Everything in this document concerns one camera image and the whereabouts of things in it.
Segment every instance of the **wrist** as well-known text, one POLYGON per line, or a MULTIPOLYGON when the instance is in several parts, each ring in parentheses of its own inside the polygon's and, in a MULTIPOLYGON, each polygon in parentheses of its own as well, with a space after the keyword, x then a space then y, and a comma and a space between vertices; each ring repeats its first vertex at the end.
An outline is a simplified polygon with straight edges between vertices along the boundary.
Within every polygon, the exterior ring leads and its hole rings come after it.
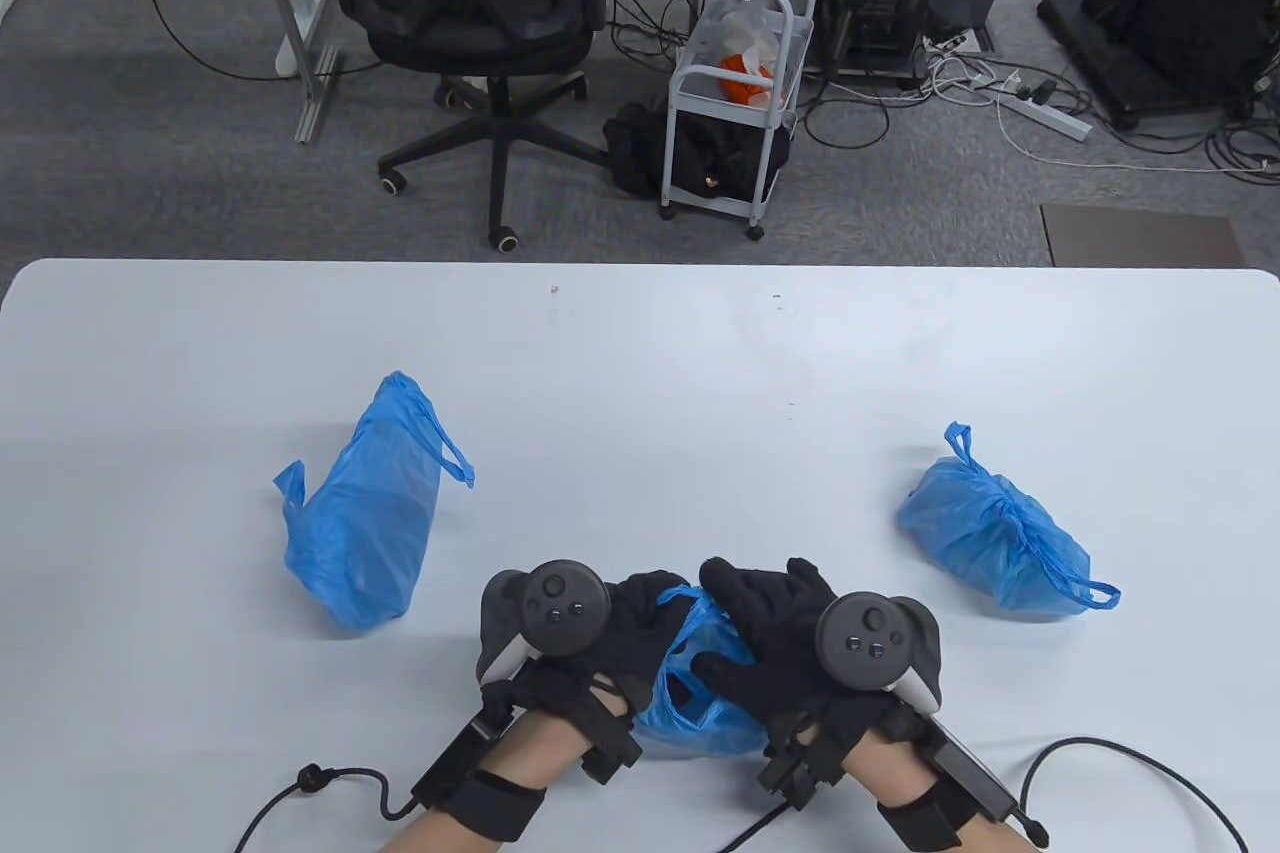
MULTIPOLYGON (((614 716, 627 715, 627 701, 622 697, 595 686, 591 688, 591 694, 614 716)), ((488 770, 518 786, 545 789, 563 776, 590 748, 591 740, 585 738, 571 721, 540 710, 530 710, 512 724, 498 744, 480 761, 480 770, 488 770)))
POLYGON ((938 781, 938 775, 910 743, 891 743, 876 729, 850 749, 842 763, 886 807, 914 803, 938 781))

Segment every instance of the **black glove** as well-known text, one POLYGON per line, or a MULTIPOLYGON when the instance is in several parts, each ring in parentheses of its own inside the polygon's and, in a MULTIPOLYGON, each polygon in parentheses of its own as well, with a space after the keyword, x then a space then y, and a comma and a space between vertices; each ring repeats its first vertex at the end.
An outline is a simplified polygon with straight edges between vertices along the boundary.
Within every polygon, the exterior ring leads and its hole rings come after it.
POLYGON ((513 702, 538 707, 557 716, 571 716, 590 688, 604 686, 594 678, 605 676, 611 692, 627 701, 631 715, 653 702, 653 686, 667 651, 685 625, 691 597, 675 597, 662 606, 658 597, 689 581, 675 573, 637 573, 621 583, 607 584, 609 619, 600 637, 581 653, 544 656, 520 671, 512 683, 513 702))
POLYGON ((808 560, 788 560, 786 573, 771 573, 740 570, 713 557, 699 579, 756 662, 744 666, 719 653, 699 653, 694 675, 759 720, 776 745, 818 722, 822 736, 847 752, 896 708, 892 693, 859 693, 823 670, 818 619, 836 594, 808 560))

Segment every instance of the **black bag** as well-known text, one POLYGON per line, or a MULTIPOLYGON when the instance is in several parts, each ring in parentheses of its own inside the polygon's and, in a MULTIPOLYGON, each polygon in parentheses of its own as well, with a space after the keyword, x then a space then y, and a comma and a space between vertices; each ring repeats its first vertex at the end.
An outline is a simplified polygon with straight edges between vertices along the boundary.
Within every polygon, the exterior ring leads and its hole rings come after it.
MULTIPOLYGON (((760 168, 764 131, 698 113, 680 113, 676 146, 671 159, 671 182, 698 196, 728 196, 750 201, 760 168)), ((608 164, 613 182, 626 193, 654 199, 662 193, 662 158, 667 145, 667 100, 628 102, 604 123, 608 164)), ((773 131, 768 193, 773 178, 791 158, 791 136, 785 127, 773 131)))

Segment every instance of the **small side table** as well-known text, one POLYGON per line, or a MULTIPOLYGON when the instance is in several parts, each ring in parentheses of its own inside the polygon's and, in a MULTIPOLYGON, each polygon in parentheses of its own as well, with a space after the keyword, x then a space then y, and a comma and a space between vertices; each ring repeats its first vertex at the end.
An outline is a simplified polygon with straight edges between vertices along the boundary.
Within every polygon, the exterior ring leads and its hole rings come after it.
MULTIPOLYGON (((804 13, 797 15, 791 0, 772 0, 774 9, 765 15, 765 24, 778 40, 778 59, 773 69, 773 79, 750 77, 744 73, 723 70, 719 67, 719 50, 710 41, 714 35, 713 17, 699 15, 701 0, 691 0, 690 38, 681 49, 676 68, 672 72, 667 93, 667 141, 662 168, 662 216, 675 216, 672 201, 691 205, 691 207, 713 209, 741 216, 748 222, 746 234, 750 240, 764 236, 760 219, 772 196, 773 184, 768 181, 769 155, 773 150, 774 131, 786 129, 787 136, 795 134, 796 99, 800 91, 800 77, 805 53, 813 38, 813 17, 818 0, 804 0, 804 13), (741 85, 759 86, 769 90, 768 105, 745 108, 723 97, 719 79, 731 79, 741 85), (672 184, 672 156, 676 146, 676 123, 680 113, 698 113, 717 120, 740 123, 763 131, 760 140, 759 167, 756 167, 755 190, 751 199, 731 199, 730 196, 699 196, 672 184)), ((716 12, 716 3, 708 4, 708 12, 716 12)))

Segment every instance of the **orange object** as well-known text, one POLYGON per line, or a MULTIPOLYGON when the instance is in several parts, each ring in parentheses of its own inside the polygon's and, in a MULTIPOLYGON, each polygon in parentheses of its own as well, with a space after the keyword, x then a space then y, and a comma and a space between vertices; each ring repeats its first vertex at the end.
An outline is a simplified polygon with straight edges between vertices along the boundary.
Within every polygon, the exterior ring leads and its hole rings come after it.
MULTIPOLYGON (((735 73, 746 73, 746 76, 763 76, 764 79, 773 79, 773 73, 769 72, 768 67, 759 67, 759 72, 749 70, 746 63, 742 61, 742 54, 736 53, 731 58, 724 58, 721 61, 722 70, 732 70, 735 73)), ((732 82, 731 79, 722 79, 721 88, 724 91, 726 97, 731 102, 736 102, 741 108, 763 108, 768 105, 769 91, 763 88, 763 86, 746 85, 746 82, 732 82)))

